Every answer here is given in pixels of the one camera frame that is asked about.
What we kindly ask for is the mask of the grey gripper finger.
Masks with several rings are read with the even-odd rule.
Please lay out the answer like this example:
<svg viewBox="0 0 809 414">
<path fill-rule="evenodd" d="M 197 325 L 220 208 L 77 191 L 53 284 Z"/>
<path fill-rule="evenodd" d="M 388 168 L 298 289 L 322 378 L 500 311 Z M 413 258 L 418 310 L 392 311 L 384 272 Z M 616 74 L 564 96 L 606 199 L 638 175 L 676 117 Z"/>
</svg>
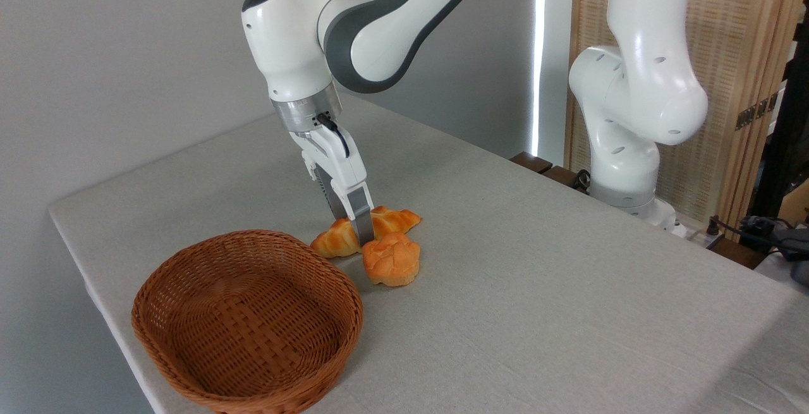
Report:
<svg viewBox="0 0 809 414">
<path fill-rule="evenodd" d="M 327 204 L 329 204 L 329 208 L 331 209 L 335 220 L 347 218 L 348 215 L 344 205 L 342 204 L 340 196 L 332 187 L 331 176 L 323 169 L 315 169 L 314 173 L 315 180 L 320 185 L 320 189 L 324 193 L 324 197 L 326 198 Z"/>
<path fill-rule="evenodd" d="M 351 223 L 355 230 L 360 246 L 375 239 L 375 230 L 372 222 L 372 209 L 374 207 L 367 185 L 358 185 L 347 194 L 352 216 Z"/>
</svg>

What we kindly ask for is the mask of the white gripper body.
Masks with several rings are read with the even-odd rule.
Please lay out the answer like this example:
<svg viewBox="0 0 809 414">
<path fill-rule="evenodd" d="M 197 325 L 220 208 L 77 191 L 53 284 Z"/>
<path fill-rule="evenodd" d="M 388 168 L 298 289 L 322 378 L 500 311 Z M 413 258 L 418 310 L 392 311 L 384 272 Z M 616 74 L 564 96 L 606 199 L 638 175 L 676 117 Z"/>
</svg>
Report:
<svg viewBox="0 0 809 414">
<path fill-rule="evenodd" d="M 338 192 L 349 193 L 366 185 L 367 170 L 352 135 L 343 126 L 336 131 L 318 126 L 312 131 L 291 132 L 301 156 L 315 179 L 315 167 L 325 170 L 338 184 Z"/>
</svg>

